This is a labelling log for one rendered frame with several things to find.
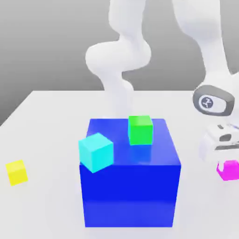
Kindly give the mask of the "small yellow cube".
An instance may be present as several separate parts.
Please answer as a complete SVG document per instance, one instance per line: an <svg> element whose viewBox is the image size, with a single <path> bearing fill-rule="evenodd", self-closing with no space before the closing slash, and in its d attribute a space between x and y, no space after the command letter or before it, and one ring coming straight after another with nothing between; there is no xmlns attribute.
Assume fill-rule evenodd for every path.
<svg viewBox="0 0 239 239"><path fill-rule="evenodd" d="M7 163L6 169L11 186L28 181L28 176L23 160Z"/></svg>

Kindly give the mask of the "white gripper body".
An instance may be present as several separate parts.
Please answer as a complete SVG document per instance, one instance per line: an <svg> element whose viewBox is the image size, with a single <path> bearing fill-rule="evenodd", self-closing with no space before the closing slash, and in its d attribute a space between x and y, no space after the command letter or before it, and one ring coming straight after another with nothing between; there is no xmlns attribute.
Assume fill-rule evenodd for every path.
<svg viewBox="0 0 239 239"><path fill-rule="evenodd" d="M218 141L206 134L199 146L199 157L213 163L239 161L239 142Z"/></svg>

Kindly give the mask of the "large blue box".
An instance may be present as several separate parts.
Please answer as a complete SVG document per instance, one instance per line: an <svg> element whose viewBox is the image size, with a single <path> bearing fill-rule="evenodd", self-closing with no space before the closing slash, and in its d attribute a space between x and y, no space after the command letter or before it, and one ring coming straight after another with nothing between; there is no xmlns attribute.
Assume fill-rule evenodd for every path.
<svg viewBox="0 0 239 239"><path fill-rule="evenodd" d="M127 119L91 119L87 135L114 144L114 163L96 173L79 166L86 227L171 227L181 162L166 121L153 119L152 145L131 146Z"/></svg>

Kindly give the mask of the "small magenta cube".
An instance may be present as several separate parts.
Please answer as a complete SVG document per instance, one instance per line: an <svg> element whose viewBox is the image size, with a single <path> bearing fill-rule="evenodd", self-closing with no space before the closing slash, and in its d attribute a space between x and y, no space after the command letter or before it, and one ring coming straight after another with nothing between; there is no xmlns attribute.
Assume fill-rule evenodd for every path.
<svg viewBox="0 0 239 239"><path fill-rule="evenodd" d="M224 181L239 180L239 162L237 160L225 161L224 171L220 172L217 165L217 172Z"/></svg>

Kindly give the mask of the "small green cube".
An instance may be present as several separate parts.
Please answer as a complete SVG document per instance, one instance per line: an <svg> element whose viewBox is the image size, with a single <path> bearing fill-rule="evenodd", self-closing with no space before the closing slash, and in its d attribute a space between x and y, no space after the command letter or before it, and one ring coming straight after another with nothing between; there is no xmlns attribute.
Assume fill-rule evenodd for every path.
<svg viewBox="0 0 239 239"><path fill-rule="evenodd" d="M153 144L153 122L149 115L128 117L128 138L130 145Z"/></svg>

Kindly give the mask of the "small cyan cube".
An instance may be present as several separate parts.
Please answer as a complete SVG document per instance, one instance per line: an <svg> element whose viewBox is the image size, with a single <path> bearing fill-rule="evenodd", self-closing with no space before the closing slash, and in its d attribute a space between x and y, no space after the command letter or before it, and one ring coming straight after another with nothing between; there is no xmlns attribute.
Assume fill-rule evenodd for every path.
<svg viewBox="0 0 239 239"><path fill-rule="evenodd" d="M100 133L78 141L79 161L90 172L96 173L114 163L114 145Z"/></svg>

